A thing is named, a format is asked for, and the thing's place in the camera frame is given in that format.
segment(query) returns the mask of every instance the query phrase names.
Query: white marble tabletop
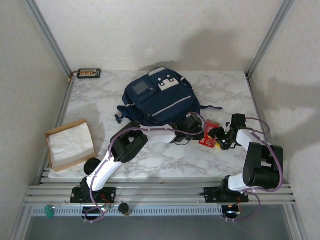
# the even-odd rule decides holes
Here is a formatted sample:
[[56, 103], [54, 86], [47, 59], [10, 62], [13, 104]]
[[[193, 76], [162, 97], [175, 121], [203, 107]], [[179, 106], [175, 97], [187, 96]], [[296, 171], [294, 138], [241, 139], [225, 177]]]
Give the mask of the white marble tabletop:
[[[232, 114], [257, 117], [245, 74], [241, 71], [179, 71], [192, 85], [201, 105], [223, 107], [203, 109], [201, 115], [225, 126]], [[95, 151], [103, 159], [110, 138], [129, 120], [118, 124], [114, 115], [123, 105], [125, 87], [147, 74], [145, 71], [103, 71], [98, 79], [77, 79], [64, 123], [87, 120]], [[260, 130], [258, 122], [248, 120], [247, 126]], [[188, 145], [147, 144], [132, 161], [123, 164], [113, 178], [202, 178], [225, 177], [242, 172], [244, 149], [222, 151], [191, 141]], [[80, 178], [86, 176], [81, 163], [60, 172], [50, 170], [49, 178]]]

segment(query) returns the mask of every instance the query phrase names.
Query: backpack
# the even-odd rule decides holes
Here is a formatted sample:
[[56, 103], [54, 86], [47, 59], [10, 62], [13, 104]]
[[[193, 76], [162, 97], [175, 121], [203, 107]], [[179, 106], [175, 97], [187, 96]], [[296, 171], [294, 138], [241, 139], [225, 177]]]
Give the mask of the backpack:
[[120, 124], [122, 118], [137, 121], [143, 126], [164, 126], [179, 123], [187, 113], [200, 113], [200, 109], [222, 107], [200, 106], [191, 84], [179, 73], [160, 67], [131, 82], [124, 91], [124, 106], [117, 109], [115, 118]]

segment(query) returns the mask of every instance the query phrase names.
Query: small red package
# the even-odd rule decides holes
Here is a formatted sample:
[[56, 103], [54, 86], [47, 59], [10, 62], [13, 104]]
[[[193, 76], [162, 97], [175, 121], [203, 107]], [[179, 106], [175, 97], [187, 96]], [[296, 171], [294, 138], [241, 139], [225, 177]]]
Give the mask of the small red package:
[[216, 144], [216, 140], [208, 137], [208, 133], [215, 128], [218, 128], [220, 126], [220, 123], [212, 121], [212, 120], [207, 120], [205, 121], [205, 126], [204, 126], [204, 138], [199, 141], [199, 144], [207, 146], [209, 148], [213, 148]]

